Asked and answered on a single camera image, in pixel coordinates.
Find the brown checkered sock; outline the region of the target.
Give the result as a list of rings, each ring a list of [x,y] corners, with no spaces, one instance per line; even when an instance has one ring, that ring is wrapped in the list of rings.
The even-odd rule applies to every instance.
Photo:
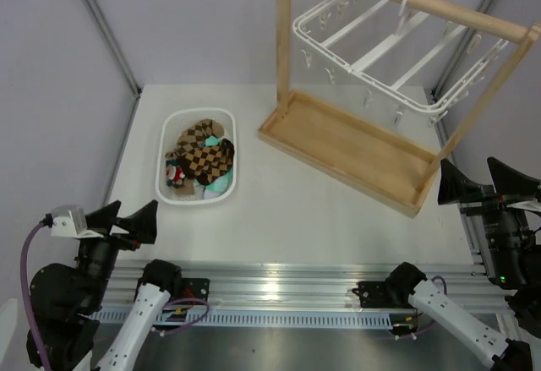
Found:
[[[231,171],[234,155],[233,143],[223,139],[218,145],[204,146],[181,155],[178,164],[186,178],[195,179],[202,185],[210,185]]]
[[[202,119],[184,130],[178,137],[175,148],[165,154],[167,159],[176,159],[181,155],[202,148],[205,141],[214,136],[220,138],[224,135],[223,126],[212,119]]]

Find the white plastic clip hanger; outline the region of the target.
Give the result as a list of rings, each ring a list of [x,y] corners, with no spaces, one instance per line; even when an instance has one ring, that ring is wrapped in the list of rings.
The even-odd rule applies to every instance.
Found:
[[[396,104],[394,125],[399,124],[406,111],[426,117],[429,126],[435,125],[448,114],[455,104],[469,95],[469,91],[474,85],[484,79],[489,66],[495,63],[509,44],[509,41],[499,38],[437,101],[431,104],[422,103],[406,95],[403,92],[403,88],[422,70],[426,69],[434,58],[453,44],[466,31],[467,27],[447,20],[436,44],[417,60],[416,63],[412,64],[403,75],[393,83],[387,84],[383,80],[371,75],[369,70],[377,62],[385,56],[390,55],[393,50],[405,43],[406,39],[433,15],[418,9],[409,8],[407,6],[407,0],[402,0],[398,9],[398,21],[394,31],[372,46],[358,60],[349,62],[344,56],[338,54],[336,47],[348,37],[367,30],[369,23],[374,22],[375,17],[390,5],[390,0],[378,0],[358,16],[350,19],[349,22],[342,23],[340,29],[324,39],[315,37],[309,26],[313,23],[318,23],[320,29],[325,30],[326,26],[332,20],[338,21],[343,18],[349,5],[358,7],[362,1],[324,0],[299,15],[292,22],[292,33],[303,44],[302,52],[307,68],[311,67],[313,56],[317,55],[326,62],[327,67],[325,71],[331,84],[336,82],[336,74],[340,72],[359,80],[361,84],[365,85],[367,92],[363,99],[364,107],[369,105],[372,100],[372,94],[375,92],[381,93],[393,101]]]

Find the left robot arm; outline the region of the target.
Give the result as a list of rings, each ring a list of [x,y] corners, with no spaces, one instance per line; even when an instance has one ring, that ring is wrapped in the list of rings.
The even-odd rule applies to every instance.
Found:
[[[86,213],[61,205],[38,222],[20,255],[20,285],[29,326],[26,352],[40,370],[128,370],[167,303],[183,295],[179,266],[153,259],[134,283],[132,302],[119,336],[100,360],[94,359],[99,315],[110,307],[112,283],[123,252],[156,243],[158,202],[153,199],[123,216],[115,200]],[[27,259],[38,232],[77,244],[72,264],[50,263],[29,275]]]

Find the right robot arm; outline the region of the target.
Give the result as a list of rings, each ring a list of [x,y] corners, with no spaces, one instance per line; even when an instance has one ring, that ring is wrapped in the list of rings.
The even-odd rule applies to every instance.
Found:
[[[468,348],[489,370],[540,368],[539,229],[528,223],[540,214],[540,181],[490,157],[491,182],[476,183],[450,161],[440,163],[439,205],[459,205],[480,219],[489,250],[489,281],[507,291],[505,302],[528,336],[512,339],[488,326],[438,288],[418,267],[404,262],[385,279],[387,299],[427,314]]]

